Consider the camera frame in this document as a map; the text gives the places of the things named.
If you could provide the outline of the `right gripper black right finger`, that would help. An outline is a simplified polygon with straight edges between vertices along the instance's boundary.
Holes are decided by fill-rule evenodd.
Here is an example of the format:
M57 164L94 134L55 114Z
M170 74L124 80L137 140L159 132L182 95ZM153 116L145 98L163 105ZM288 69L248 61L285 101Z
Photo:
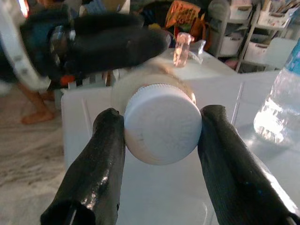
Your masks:
M297 225L300 210L228 121L225 107L201 109L198 156L221 225Z

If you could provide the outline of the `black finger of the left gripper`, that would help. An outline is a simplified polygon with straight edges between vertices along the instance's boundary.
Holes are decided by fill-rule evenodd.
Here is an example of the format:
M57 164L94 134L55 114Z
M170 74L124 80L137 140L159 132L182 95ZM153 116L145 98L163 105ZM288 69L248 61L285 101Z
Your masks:
M106 13L84 15L74 19L74 30L77 35L96 34L103 30L143 26L143 19L136 15Z
M69 73L95 73L138 66L168 48L162 30L123 28L77 36L67 52Z

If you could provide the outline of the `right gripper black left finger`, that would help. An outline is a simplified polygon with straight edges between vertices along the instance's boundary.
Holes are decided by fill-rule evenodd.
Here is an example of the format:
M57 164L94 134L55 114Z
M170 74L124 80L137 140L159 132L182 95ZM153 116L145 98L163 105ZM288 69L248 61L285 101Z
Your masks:
M89 142L69 166L40 223L116 224L125 152L123 116L108 108L94 120Z

